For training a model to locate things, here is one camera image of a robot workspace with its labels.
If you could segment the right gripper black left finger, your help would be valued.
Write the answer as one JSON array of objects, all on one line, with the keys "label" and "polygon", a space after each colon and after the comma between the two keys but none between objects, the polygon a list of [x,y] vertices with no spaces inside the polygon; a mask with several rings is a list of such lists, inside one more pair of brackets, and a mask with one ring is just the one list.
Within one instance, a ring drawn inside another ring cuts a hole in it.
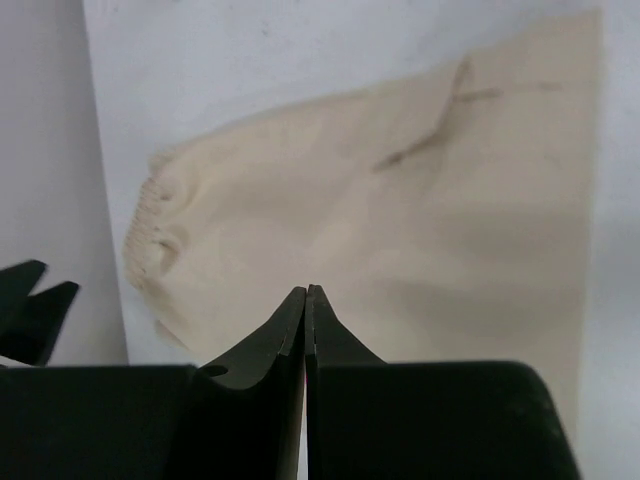
[{"label": "right gripper black left finger", "polygon": [[177,479],[294,479],[304,379],[306,290],[200,367],[174,442]]}]

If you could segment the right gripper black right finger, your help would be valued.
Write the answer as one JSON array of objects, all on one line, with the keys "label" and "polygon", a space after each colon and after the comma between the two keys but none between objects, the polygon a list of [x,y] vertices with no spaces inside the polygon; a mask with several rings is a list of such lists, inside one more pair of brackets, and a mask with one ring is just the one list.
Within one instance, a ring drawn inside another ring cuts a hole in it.
[{"label": "right gripper black right finger", "polygon": [[313,479],[576,479],[549,390],[511,361],[387,363],[337,318],[305,305]]}]

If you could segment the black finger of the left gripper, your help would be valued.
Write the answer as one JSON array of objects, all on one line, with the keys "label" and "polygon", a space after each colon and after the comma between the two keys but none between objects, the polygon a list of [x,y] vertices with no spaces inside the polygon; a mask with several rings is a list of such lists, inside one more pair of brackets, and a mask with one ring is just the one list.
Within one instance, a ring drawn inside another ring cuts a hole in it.
[{"label": "black finger of the left gripper", "polygon": [[47,365],[80,287],[65,281],[29,296],[17,317],[1,329],[1,356],[26,365]]},{"label": "black finger of the left gripper", "polygon": [[1,329],[7,329],[24,307],[29,294],[47,271],[47,264],[28,260],[1,270]]}]

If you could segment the beige trousers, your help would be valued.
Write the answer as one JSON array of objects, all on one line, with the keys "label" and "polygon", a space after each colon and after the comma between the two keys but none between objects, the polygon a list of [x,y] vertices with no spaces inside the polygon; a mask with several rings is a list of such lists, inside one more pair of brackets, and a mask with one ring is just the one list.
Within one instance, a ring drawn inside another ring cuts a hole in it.
[{"label": "beige trousers", "polygon": [[601,16],[547,19],[424,74],[158,155],[123,257],[211,354],[321,284],[390,360],[579,362]]}]

